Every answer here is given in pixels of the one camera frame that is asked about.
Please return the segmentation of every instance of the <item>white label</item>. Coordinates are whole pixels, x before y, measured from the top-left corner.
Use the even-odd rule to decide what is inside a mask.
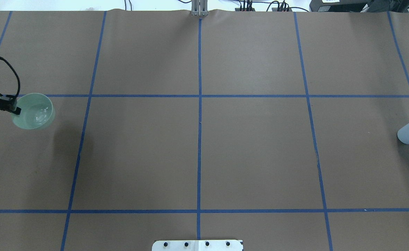
[[[324,12],[324,11],[329,11],[331,6],[321,6],[319,7],[319,9],[317,10],[318,12]]]

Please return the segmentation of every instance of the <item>green bowl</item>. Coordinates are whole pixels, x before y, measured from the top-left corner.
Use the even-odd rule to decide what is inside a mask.
[[[26,94],[17,100],[17,107],[22,109],[20,115],[11,113],[11,117],[13,123],[22,129],[44,129],[54,120],[53,103],[44,94]]]

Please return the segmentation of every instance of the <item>horizontal blue line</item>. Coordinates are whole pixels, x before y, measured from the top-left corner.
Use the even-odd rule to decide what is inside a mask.
[[[88,97],[88,94],[45,94],[47,97]],[[348,94],[310,94],[311,98],[409,98],[409,95],[348,95]],[[200,95],[189,94],[93,94],[92,97],[153,97],[153,98],[198,98]],[[203,94],[203,98],[305,98],[305,94]]]
[[[0,209],[0,213],[356,213],[356,212],[409,212],[409,208],[323,208],[311,209],[179,209],[179,210],[14,210]]]

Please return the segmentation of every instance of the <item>cable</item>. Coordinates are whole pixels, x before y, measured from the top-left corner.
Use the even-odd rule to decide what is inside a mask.
[[[270,5],[268,5],[267,11],[270,9],[270,6],[271,6],[274,2],[277,3],[277,8],[280,8],[280,3],[279,3],[279,1],[272,1],[272,2],[270,3]]]
[[[15,97],[17,98],[18,93],[20,92],[20,79],[18,78],[17,73],[15,72],[14,68],[12,67],[12,65],[4,58],[0,57],[0,60],[2,60],[3,62],[7,63],[7,65],[11,68],[12,72],[14,73],[15,77],[17,78],[17,93],[15,94]]]
[[[305,10],[306,12],[310,12],[310,11],[304,9],[304,8],[301,8],[301,7],[288,7],[288,8],[286,8],[286,9],[287,9],[287,11],[288,11],[289,9],[292,9],[292,8],[294,8],[294,9],[303,9],[303,10]]]

